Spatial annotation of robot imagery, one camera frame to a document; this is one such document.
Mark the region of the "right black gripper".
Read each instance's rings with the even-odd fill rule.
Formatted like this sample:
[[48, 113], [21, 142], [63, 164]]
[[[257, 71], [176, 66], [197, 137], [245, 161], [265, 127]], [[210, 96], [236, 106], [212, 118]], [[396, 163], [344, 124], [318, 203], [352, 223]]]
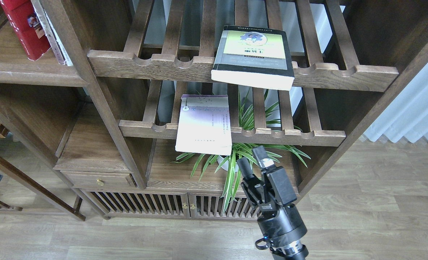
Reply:
[[275, 165], [263, 146], [254, 148], [253, 154], [261, 169], [262, 181], [253, 174], [246, 157], [236, 163], [250, 204], [260, 210], [257, 222], [262, 238], [255, 242], [255, 247], [270, 250], [273, 255], [308, 255], [308, 249], [300, 242], [307, 228], [293, 204], [297, 196], [287, 172]]

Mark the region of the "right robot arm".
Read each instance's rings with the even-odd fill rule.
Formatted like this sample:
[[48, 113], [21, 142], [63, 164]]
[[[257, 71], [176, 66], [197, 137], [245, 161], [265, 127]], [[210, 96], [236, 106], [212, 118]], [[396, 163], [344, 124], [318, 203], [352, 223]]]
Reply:
[[300, 242], [307, 228], [294, 204], [297, 196], [282, 166], [276, 166], [263, 146], [253, 149], [261, 169], [259, 179], [247, 158], [237, 161], [243, 176], [241, 186], [253, 209], [263, 237], [256, 241], [259, 250], [270, 250], [275, 260], [303, 260], [308, 249]]

